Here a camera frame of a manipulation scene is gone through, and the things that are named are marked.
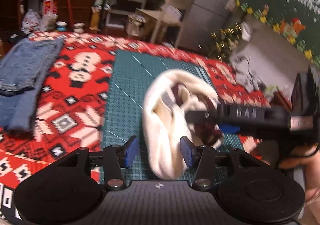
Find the person right hand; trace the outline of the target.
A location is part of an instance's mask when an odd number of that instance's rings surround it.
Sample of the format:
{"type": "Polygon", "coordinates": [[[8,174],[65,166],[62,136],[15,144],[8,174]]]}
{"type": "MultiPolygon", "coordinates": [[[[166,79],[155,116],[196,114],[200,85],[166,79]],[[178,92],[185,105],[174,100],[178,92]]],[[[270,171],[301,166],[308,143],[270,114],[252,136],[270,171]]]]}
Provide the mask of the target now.
{"type": "MultiPolygon", "coordinates": [[[[258,144],[250,154],[274,167],[279,156],[274,141],[258,144]]],[[[299,216],[300,224],[319,224],[319,149],[317,144],[294,148],[291,157],[280,161],[281,170],[293,170],[294,179],[304,188],[305,205],[299,216]]]]}

